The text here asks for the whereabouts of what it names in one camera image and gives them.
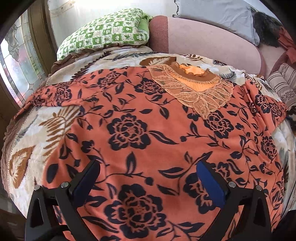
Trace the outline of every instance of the striped cushion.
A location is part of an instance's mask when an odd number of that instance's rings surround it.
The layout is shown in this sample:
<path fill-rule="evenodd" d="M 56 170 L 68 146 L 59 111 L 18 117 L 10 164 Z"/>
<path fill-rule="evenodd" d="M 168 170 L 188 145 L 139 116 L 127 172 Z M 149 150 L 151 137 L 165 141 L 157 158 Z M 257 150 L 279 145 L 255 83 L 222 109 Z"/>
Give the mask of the striped cushion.
<path fill-rule="evenodd" d="M 287 105 L 288 109 L 296 105 L 296 93 L 279 71 L 272 73 L 266 81 Z"/>
<path fill-rule="evenodd" d="M 279 68 L 279 72 L 288 83 L 288 85 L 292 89 L 296 89 L 296 70 L 294 70 L 287 63 L 283 63 Z"/>

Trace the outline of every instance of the red cloth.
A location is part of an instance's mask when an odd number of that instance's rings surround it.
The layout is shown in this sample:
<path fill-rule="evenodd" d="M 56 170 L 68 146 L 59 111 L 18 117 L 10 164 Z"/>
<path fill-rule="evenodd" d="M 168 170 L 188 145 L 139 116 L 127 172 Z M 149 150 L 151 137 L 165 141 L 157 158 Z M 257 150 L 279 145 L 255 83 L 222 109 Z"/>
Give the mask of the red cloth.
<path fill-rule="evenodd" d="M 289 57 L 291 63 L 296 62 L 296 45 L 294 44 L 291 36 L 286 29 L 281 27 L 279 31 L 279 43 L 287 50 L 286 54 Z"/>

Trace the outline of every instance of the pink cushion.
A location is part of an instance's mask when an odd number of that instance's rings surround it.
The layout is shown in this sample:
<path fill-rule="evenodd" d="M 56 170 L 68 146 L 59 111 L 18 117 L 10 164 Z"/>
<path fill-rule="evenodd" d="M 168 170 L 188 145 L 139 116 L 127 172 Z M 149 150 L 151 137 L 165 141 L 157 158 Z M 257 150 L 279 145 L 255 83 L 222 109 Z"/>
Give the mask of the pink cushion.
<path fill-rule="evenodd" d="M 198 54 L 244 69 L 248 74 L 265 74 L 265 62 L 257 48 L 224 29 L 165 16 L 154 17 L 149 29 L 149 47 L 156 52 Z"/>

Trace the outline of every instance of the bed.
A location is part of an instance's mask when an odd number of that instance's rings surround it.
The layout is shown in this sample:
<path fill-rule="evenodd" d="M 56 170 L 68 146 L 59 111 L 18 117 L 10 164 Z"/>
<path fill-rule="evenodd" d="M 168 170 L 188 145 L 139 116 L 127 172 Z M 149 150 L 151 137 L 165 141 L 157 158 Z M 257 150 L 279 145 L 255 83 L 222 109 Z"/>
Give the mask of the bed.
<path fill-rule="evenodd" d="M 162 26 L 161 23 L 158 24 L 159 36 L 165 33 L 165 31 L 161 31 Z M 243 85 L 246 79 L 252 79 L 263 95 L 281 101 L 278 95 L 265 82 L 264 78 L 259 78 L 260 76 L 257 75 L 260 73 L 262 64 L 258 50 L 252 44 L 252 47 L 250 47 L 248 42 L 242 43 L 250 48 L 251 51 L 257 51 L 255 57 L 252 55 L 249 59 L 241 58 L 242 61 L 249 62 L 247 67 L 250 72 L 247 72 L 227 65 L 228 63 L 236 64 L 235 59 L 238 58 L 238 55 L 235 54 L 237 50 L 233 50 L 233 54 L 228 54 L 228 57 L 225 59 L 227 64 L 221 60 L 223 55 L 219 59 L 212 59 L 191 54 L 186 50 L 172 53 L 172 49 L 167 53 L 165 53 L 166 50 L 163 51 L 164 53 L 158 53 L 160 52 L 160 46 L 164 46 L 167 49 L 169 46 L 165 46 L 162 41 L 157 41 L 159 36 L 157 37 L 154 34 L 154 30 L 150 29 L 150 32 L 152 37 L 149 46 L 151 48 L 143 45 L 138 47 L 112 47 L 71 56 L 68 61 L 59 62 L 53 66 L 52 75 L 47 78 L 42 87 L 45 88 L 49 85 L 77 79 L 100 69 L 155 64 L 170 65 L 176 61 L 180 64 L 185 63 L 199 66 L 202 69 L 209 69 L 212 73 L 238 85 Z M 167 44 L 170 41 L 165 37 L 162 39 Z M 23 113 L 16 122 L 11 121 L 6 133 L 6 143 L 1 159 L 1 175 L 5 190 L 25 217 L 27 216 L 34 186 L 36 184 L 42 185 L 43 171 L 48 157 L 65 135 L 69 139 L 75 138 L 67 131 L 74 121 L 78 121 L 76 117 L 79 115 L 79 112 L 78 106 L 33 107 L 31 110 Z M 81 125 L 87 125 L 87 122 L 84 120 L 80 122 Z M 283 197 L 283 211 L 271 217 L 272 222 L 274 222 L 276 219 L 285 216 L 289 210 L 296 209 L 296 191 L 293 189 L 296 179 L 296 139 L 291 131 L 289 122 L 286 120 L 276 128 L 272 133 L 272 137 L 284 172 L 283 193 L 266 193 L 272 200 L 276 200 L 280 196 Z M 75 167 L 79 166 L 79 161 L 79 159 L 75 159 Z"/>

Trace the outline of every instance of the dark furry object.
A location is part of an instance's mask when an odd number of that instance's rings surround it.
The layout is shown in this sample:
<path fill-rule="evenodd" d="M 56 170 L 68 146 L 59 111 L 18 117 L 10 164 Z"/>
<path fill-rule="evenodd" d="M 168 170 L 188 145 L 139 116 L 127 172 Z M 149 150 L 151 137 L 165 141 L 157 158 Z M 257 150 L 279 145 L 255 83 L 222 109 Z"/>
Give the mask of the dark furry object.
<path fill-rule="evenodd" d="M 254 27 L 260 38 L 260 43 L 270 46 L 279 46 L 279 30 L 281 23 L 275 18 L 262 12 L 254 14 Z"/>

